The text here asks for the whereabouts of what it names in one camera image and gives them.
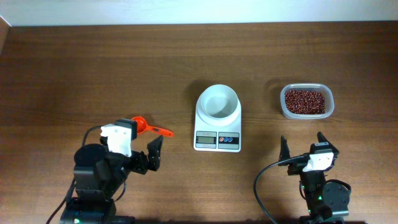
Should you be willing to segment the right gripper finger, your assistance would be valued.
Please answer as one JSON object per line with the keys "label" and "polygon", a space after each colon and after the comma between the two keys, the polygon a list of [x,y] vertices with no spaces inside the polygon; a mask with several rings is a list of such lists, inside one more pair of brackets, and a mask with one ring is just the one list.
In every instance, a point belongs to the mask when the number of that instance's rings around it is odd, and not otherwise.
{"label": "right gripper finger", "polygon": [[290,150],[287,144],[287,140],[284,136],[280,137],[280,153],[279,153],[279,164],[278,166],[287,166],[289,164]]}
{"label": "right gripper finger", "polygon": [[317,133],[317,138],[318,138],[317,146],[328,146],[334,154],[340,153],[339,150],[334,145],[332,145],[332,143],[329,140],[327,140],[327,138],[322,134],[322,132],[319,131]]}

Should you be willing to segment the orange measuring scoop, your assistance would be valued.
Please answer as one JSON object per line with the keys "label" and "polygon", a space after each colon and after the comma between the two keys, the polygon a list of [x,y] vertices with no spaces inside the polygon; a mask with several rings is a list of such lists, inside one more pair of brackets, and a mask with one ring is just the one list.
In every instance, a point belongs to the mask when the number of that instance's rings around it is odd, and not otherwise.
{"label": "orange measuring scoop", "polygon": [[137,123],[137,134],[144,134],[146,131],[156,133],[158,135],[174,137],[174,133],[168,129],[151,126],[142,116],[135,116],[131,119]]}

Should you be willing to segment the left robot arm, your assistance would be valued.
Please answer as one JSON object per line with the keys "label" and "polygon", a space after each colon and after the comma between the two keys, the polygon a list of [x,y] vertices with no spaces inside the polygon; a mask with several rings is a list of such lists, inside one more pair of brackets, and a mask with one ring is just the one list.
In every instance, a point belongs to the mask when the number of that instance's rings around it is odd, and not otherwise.
{"label": "left robot arm", "polygon": [[160,167],[160,151],[164,138],[147,144],[148,154],[133,151],[124,156],[109,150],[105,138],[99,144],[87,144],[74,155],[73,180],[61,204],[49,216],[50,223],[64,208],[60,223],[134,223],[132,216],[116,215],[113,195],[126,185],[130,172],[146,174]]}

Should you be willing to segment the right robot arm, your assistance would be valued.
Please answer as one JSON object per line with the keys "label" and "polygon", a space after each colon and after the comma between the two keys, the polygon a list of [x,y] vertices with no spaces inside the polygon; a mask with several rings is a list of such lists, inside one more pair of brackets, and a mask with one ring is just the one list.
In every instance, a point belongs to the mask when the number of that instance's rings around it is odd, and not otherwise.
{"label": "right robot arm", "polygon": [[299,223],[343,223],[349,215],[351,186],[326,179],[325,173],[334,167],[340,152],[321,132],[317,138],[309,152],[291,157],[287,140],[281,137],[279,162],[287,167],[288,175],[300,177],[299,192],[306,201],[308,215],[301,216]]}

